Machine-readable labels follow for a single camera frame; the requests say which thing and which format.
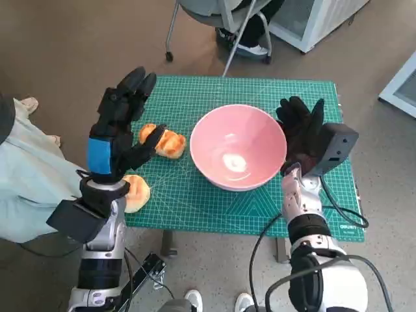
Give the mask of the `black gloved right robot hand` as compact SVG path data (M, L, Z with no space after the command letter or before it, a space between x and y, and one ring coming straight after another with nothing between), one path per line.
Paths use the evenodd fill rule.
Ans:
M324 121L324 100L319 99L313 109L309 110L298 96L283 98L276 114L277 123L282 128L287 143L281 175L285 176L296 163L305 175L318 163L316 143Z

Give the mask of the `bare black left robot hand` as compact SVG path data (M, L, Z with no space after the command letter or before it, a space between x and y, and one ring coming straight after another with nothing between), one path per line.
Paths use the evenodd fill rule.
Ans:
M156 126L143 143L133 144L131 122L144 113L147 99L157 82L155 73L140 66L114 88L107 88L98 107L98 121L91 127L87 167L97 183L115 183L126 171L136 170L156 154L166 126Z

